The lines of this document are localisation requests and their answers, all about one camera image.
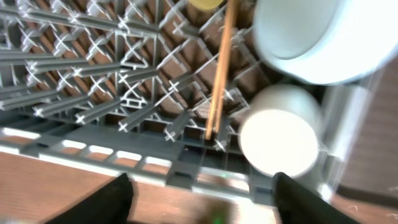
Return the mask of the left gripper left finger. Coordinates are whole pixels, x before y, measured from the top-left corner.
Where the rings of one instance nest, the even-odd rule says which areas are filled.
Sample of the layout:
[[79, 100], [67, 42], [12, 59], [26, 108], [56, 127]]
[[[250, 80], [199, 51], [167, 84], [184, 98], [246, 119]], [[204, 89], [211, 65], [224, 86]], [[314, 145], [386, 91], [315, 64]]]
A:
[[133, 198], [132, 182], [123, 173], [47, 224], [126, 224]]

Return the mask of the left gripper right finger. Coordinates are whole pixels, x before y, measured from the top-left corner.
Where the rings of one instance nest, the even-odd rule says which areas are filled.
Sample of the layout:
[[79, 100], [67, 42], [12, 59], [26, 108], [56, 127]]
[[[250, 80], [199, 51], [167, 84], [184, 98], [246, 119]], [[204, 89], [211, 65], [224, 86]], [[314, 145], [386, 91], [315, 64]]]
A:
[[358, 224], [283, 172], [272, 178], [272, 200], [282, 223]]

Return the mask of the white paper cup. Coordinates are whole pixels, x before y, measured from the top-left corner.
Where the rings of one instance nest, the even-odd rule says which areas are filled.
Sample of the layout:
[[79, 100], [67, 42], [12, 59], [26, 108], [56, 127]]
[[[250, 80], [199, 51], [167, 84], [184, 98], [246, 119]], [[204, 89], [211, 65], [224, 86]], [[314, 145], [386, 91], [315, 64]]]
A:
[[295, 85], [272, 85], [253, 98], [239, 127], [238, 143], [260, 173], [300, 177], [318, 159], [321, 125], [320, 105], [308, 91]]

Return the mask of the light blue bowl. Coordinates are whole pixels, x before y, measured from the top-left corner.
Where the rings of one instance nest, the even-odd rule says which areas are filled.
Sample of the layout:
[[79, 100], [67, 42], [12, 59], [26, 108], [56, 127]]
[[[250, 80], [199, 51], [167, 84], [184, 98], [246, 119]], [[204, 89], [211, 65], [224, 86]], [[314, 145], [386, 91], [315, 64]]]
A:
[[397, 55], [397, 0], [258, 0], [253, 35], [274, 70], [316, 85], [346, 83]]

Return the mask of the wooden chopstick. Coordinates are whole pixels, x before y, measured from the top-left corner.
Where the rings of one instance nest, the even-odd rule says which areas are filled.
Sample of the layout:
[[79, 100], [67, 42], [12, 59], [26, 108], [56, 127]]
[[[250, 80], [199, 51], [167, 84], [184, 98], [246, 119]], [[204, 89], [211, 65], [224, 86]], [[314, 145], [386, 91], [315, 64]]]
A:
[[229, 61], [230, 61], [230, 50], [231, 50], [231, 44], [232, 44], [232, 36], [233, 36], [233, 28], [236, 23], [236, 18], [238, 15], [238, 6], [239, 6], [239, 1], [238, 0], [229, 0], [228, 1], [228, 8], [226, 11], [226, 17], [225, 17], [225, 24], [224, 24], [224, 32], [223, 32], [223, 38], [222, 38], [222, 48], [220, 49], [220, 59], [219, 61], [221, 62], [221, 70], [220, 70], [220, 84], [218, 85], [219, 88], [219, 100], [217, 104], [217, 109], [216, 112], [217, 114], [215, 115], [215, 121], [214, 121], [214, 131], [215, 133], [218, 133], [220, 130], [220, 123], [221, 123], [221, 115], [222, 115], [222, 109], [223, 109], [223, 97], [224, 97], [224, 88], [226, 86], [227, 78], [228, 78], [228, 70], [229, 70]]
[[206, 121], [206, 130], [205, 130], [205, 139], [206, 140], [210, 140], [211, 136], [213, 134], [214, 131], [214, 121], [215, 121], [215, 115], [217, 114], [216, 109], [217, 109], [217, 104], [218, 104], [218, 100], [220, 98], [219, 96], [219, 88], [218, 85], [220, 84], [220, 70], [221, 70], [221, 62], [219, 61], [220, 59], [220, 50], [219, 50], [219, 56], [218, 56], [218, 65], [216, 68], [216, 76], [215, 76], [215, 81], [214, 81], [214, 85], [213, 85], [213, 89], [212, 89], [212, 98], [211, 98], [211, 105], [210, 105], [210, 110], [208, 113], [208, 119]]

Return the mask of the yellow plastic plate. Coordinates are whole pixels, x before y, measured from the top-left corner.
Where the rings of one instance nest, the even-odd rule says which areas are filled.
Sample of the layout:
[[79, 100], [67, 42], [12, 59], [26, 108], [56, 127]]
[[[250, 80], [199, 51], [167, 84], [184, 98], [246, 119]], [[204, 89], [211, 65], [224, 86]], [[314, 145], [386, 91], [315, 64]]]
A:
[[223, 0], [188, 0], [191, 5], [201, 11], [210, 11], [217, 8]]

